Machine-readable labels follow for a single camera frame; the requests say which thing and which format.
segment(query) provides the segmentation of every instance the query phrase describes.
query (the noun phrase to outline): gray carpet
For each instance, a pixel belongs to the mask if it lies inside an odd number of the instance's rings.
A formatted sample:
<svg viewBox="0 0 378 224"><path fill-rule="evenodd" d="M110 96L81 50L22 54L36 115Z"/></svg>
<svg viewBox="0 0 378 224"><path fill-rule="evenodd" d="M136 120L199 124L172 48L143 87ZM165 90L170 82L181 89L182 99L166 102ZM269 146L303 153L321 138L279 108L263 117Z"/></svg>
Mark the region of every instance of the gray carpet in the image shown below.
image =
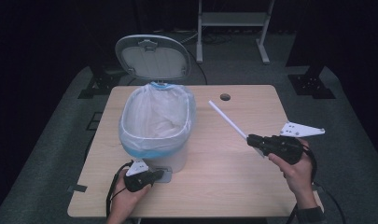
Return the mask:
<svg viewBox="0 0 378 224"><path fill-rule="evenodd" d="M253 35L233 35L230 42L204 45L201 68L207 84L275 86L290 121L326 130L324 135L305 138L318 161L315 181L334 196L347 223L376 224L378 154L347 101L339 79L328 68L323 70L321 79L336 99L315 100L311 96L296 95L287 75L302 74L307 67L285 67L293 41L294 35L268 35L265 47L271 60L269 65L261 62ZM195 54L195 45L186 47ZM66 90L0 208L0 223L105 223L104 218L72 218L66 213L72 197L67 188L76 184L85 150L94 135L94 131L86 130L87 125L95 112L104 110L107 101L107 95L77 98L90 80L91 70L83 68ZM131 80L131 77L122 77L120 85L127 85ZM145 83L134 80L131 85ZM194 63L189 79L179 83L204 85L205 78ZM333 200L325 192L320 193L320 197L329 223L342 223ZM267 222L279 224L286 219L273 217L267 218ZM263 222L233 219L231 223Z"/></svg>

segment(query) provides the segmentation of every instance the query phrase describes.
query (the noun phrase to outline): left hand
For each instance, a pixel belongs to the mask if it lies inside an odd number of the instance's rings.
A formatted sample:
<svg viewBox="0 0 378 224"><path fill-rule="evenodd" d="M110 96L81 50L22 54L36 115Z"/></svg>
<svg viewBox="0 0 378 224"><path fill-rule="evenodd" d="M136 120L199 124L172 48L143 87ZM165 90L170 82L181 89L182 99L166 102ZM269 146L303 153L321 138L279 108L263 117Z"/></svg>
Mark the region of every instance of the left hand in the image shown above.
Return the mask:
<svg viewBox="0 0 378 224"><path fill-rule="evenodd" d="M116 188L113 195L116 195L122 189L125 189L124 176L128 170L124 169L119 173L119 179L116 183ZM110 215L107 219L107 224L123 223L125 219L131 214L139 201L148 193L151 185L146 185L137 192L130 192L127 189L117 194L113 200L110 209Z"/></svg>

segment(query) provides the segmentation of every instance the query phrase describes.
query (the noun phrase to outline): black cable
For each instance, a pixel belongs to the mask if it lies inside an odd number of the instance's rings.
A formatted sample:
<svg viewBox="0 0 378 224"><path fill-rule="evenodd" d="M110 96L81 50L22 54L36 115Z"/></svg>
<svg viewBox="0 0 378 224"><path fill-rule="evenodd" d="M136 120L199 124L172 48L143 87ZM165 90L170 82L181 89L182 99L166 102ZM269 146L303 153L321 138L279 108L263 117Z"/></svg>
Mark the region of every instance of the black cable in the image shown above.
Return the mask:
<svg viewBox="0 0 378 224"><path fill-rule="evenodd" d="M200 68L201 70L201 73L203 73L203 78L205 79L205 85L208 85L208 79L206 78L206 74L205 72L203 71L203 69L200 67L200 65L197 63L197 60L194 56L194 54L192 54L190 51L188 51L188 53L191 55L191 57L193 58L195 64L197 64L198 68Z"/></svg>
<svg viewBox="0 0 378 224"><path fill-rule="evenodd" d="M135 80L136 80L136 77L134 77L133 79L131 79L131 81L129 81L129 82L127 83L127 86L130 86L131 83L133 83L133 81L135 81Z"/></svg>
<svg viewBox="0 0 378 224"><path fill-rule="evenodd" d="M308 146L303 145L303 144L301 145L302 145L302 152L304 152L311 159L311 164L312 164L311 182L314 182L316 172L317 172L317 162L315 159L315 155ZM287 219L287 224L290 224L293 221L294 216L296 216L297 209L298 209L298 205L295 204L293 210L290 213L290 216Z"/></svg>
<svg viewBox="0 0 378 224"><path fill-rule="evenodd" d="M340 207L340 205L337 203L337 200L327 191L325 190L325 188L323 188L320 184L318 184L317 182L314 182L314 185L316 185L317 187L321 188L332 200L333 202L335 203L335 205L337 206L337 209L339 210L340 212L340 216L341 216L341 220L343 221L343 224L346 223L346 220L345 220L345 215L343 214L343 210L342 208Z"/></svg>
<svg viewBox="0 0 378 224"><path fill-rule="evenodd" d="M116 174L114 175L113 177L113 181L112 181L112 184L110 185L110 189L109 189L109 192L107 193L107 197L106 197L106 216L109 217L109 214L110 214L110 204L112 203L112 194L113 194L113 191L116 187L116 184L117 184L117 181L119 180L119 173L121 172L122 169L124 169L125 167L129 166L131 167L133 165L133 161L131 162L127 162L125 163L124 165L122 165L119 170L116 172Z"/></svg>
<svg viewBox="0 0 378 224"><path fill-rule="evenodd" d="M230 41L232 41L231 35L223 36L223 35L208 34L208 35L205 35L203 37L203 43L205 45L217 46L217 45L222 45L222 44L228 43Z"/></svg>
<svg viewBox="0 0 378 224"><path fill-rule="evenodd" d="M119 192L115 193L115 194L112 196L112 198L110 199L110 201L113 201L113 199L114 199L118 194L122 193L125 189L126 189L126 188L123 188L123 189L119 190Z"/></svg>

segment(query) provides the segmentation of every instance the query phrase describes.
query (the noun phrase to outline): white bracket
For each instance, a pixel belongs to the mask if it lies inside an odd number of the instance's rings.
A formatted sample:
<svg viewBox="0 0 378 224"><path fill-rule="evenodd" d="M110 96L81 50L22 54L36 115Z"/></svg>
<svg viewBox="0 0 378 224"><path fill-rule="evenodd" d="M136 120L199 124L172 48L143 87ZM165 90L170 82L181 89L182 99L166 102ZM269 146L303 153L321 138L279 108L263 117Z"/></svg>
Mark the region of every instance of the white bracket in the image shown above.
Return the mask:
<svg viewBox="0 0 378 224"><path fill-rule="evenodd" d="M126 176L137 175L145 171L148 171L148 166L145 164L145 162L141 159L135 159L133 161L133 165L127 171Z"/></svg>
<svg viewBox="0 0 378 224"><path fill-rule="evenodd" d="M280 134L288 137L305 137L323 134L325 132L324 129L313 128L288 121L282 128Z"/></svg>

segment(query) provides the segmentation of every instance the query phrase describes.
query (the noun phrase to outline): wooden table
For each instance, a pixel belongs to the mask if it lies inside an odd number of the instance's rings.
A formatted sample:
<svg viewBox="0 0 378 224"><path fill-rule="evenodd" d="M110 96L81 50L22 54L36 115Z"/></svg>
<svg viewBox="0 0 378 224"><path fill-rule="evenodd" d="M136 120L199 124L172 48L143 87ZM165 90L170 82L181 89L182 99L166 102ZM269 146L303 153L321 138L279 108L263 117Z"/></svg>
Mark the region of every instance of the wooden table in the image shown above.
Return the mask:
<svg viewBox="0 0 378 224"><path fill-rule="evenodd" d="M113 175L132 158L122 148L118 126L125 102L136 88L112 90L77 183L88 188L74 192L69 216L105 217ZM188 88L195 95L197 122L187 142L186 165L170 183L155 184L132 216L287 217L295 198L279 168L249 147L208 104L212 100L246 134L278 135L287 117L274 87ZM222 93L231 99L221 101Z"/></svg>

